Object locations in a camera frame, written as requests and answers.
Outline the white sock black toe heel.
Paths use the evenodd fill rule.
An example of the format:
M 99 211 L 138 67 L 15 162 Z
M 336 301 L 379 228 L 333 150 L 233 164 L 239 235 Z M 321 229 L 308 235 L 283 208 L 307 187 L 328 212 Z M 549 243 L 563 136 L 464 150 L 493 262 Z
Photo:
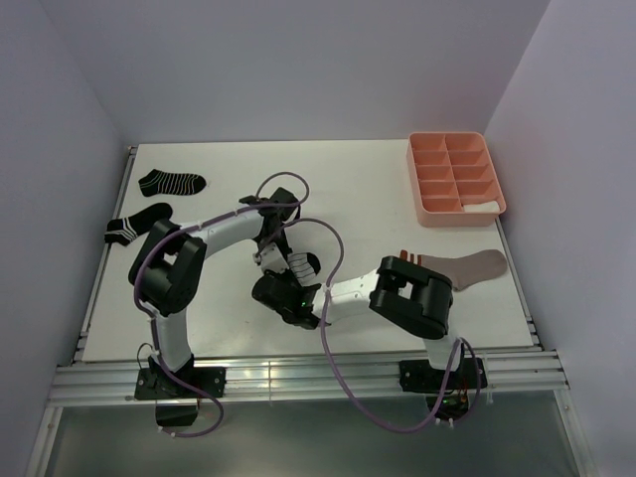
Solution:
M 287 263 L 303 287 L 312 285 L 321 271 L 319 258 L 311 252 L 292 253 L 288 256 Z

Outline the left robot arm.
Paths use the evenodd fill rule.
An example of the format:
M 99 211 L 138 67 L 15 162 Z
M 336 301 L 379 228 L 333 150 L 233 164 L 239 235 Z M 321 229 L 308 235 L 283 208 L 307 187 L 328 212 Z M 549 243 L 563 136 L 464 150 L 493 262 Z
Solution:
M 150 318 L 154 360 L 162 368 L 157 383 L 169 396 L 185 395 L 194 383 L 187 308 L 213 254 L 254 241 L 262 277 L 252 298 L 290 322 L 301 313 L 303 288 L 287 262 L 291 248 L 282 230 L 288 219 L 299 216 L 301 204 L 279 188 L 269 198 L 247 196 L 235 210 L 214 219 L 187 226 L 161 220 L 152 226 L 128 279 L 135 305 Z

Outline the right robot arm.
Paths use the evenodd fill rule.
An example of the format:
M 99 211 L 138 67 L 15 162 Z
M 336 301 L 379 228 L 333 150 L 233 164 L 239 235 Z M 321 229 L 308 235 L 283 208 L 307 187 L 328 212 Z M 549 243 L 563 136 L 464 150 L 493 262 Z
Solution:
M 483 361 L 450 325 L 450 279 L 417 263 L 386 256 L 376 270 L 331 285 L 303 285 L 289 269 L 267 270 L 251 295 L 302 329 L 373 312 L 420 339 L 427 358 L 398 364 L 399 385 L 407 393 L 467 393 L 488 384 Z

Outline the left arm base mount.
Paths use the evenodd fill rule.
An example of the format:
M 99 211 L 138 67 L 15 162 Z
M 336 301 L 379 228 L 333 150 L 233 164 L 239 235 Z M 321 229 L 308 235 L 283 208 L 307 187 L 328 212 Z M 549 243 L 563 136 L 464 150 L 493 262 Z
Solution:
M 145 368 L 138 373 L 134 399 L 201 398 L 200 392 L 221 398 L 225 391 L 226 376 L 227 370 L 223 367 L 195 367 L 189 376 L 179 377 L 181 383 L 177 383 L 161 369 Z

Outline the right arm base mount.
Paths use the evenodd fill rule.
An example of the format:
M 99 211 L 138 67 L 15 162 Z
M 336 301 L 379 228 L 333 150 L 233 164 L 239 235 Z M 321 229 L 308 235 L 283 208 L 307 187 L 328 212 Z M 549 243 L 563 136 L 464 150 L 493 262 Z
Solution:
M 438 394 L 445 371 L 434 369 L 427 360 L 403 360 L 398 363 L 399 385 L 406 393 Z M 445 392 L 476 391 L 488 386 L 483 361 L 462 358 L 456 371 L 451 371 Z

